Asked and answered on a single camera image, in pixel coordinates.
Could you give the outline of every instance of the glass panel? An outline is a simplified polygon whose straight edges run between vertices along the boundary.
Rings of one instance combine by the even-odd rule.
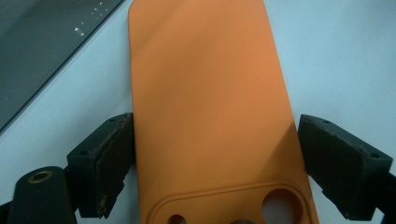
[[[0,0],[0,133],[124,0]]]

